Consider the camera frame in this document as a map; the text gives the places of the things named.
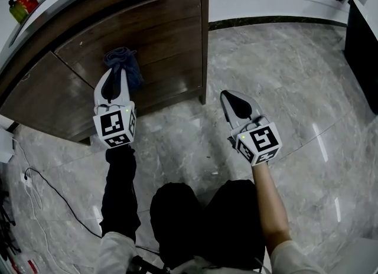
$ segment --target fiducial marker cube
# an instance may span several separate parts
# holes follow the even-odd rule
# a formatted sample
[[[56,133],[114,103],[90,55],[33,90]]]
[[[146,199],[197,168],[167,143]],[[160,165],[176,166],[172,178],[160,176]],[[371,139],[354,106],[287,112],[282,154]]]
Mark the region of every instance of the fiducial marker cube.
[[[274,158],[282,147],[276,125],[269,123],[242,132],[236,137],[236,149],[252,166]]]
[[[127,107],[113,106],[110,109],[93,117],[99,139],[108,148],[133,142],[136,122],[133,103]]]

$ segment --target soap dispenser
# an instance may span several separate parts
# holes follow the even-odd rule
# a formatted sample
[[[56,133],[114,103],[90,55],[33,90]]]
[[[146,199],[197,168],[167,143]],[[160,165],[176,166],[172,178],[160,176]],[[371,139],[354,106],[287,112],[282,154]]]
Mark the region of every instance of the soap dispenser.
[[[22,5],[14,0],[9,0],[9,11],[12,16],[17,20],[18,23],[22,23],[25,18],[28,16],[26,10]]]

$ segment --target blue cloth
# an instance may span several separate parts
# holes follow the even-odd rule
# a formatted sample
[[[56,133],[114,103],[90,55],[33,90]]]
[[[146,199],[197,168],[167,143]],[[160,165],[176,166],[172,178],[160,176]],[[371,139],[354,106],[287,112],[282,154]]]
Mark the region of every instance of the blue cloth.
[[[103,59],[106,66],[112,69],[115,80],[120,80],[120,73],[122,69],[125,69],[130,92],[140,88],[143,84],[135,53],[136,51],[131,51],[126,47],[119,47],[108,52]]]

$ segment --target marble floor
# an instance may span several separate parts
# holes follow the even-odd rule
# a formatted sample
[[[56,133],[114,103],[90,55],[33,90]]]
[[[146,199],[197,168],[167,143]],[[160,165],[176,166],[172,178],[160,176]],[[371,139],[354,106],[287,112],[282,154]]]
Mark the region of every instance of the marble floor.
[[[227,180],[252,178],[229,145],[220,107],[223,89],[254,97],[282,138],[270,162],[286,205],[291,235],[326,271],[356,237],[378,237],[378,119],[344,56],[346,29],[318,24],[265,24],[210,32],[207,104],[189,100],[137,120],[135,191],[142,226],[137,243],[158,249],[149,222],[156,190],[186,182],[206,202]],[[81,146],[20,126],[15,138],[30,164],[66,197],[80,219],[100,233],[108,165],[96,137]],[[64,273],[47,252],[20,173],[19,147],[2,170],[17,222],[13,232],[41,273]],[[89,234],[37,175],[34,208],[59,267],[92,273],[99,239]],[[157,265],[161,261],[141,251]]]

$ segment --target electrical outlet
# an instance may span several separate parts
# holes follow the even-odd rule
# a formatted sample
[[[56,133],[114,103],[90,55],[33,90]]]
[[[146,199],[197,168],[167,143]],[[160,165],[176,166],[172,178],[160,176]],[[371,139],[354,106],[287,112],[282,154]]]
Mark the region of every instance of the electrical outlet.
[[[25,180],[25,175],[24,175],[24,173],[20,173],[19,175],[20,175],[20,177],[21,177],[21,181],[22,181],[27,187],[31,188],[31,178],[28,177],[28,179]]]

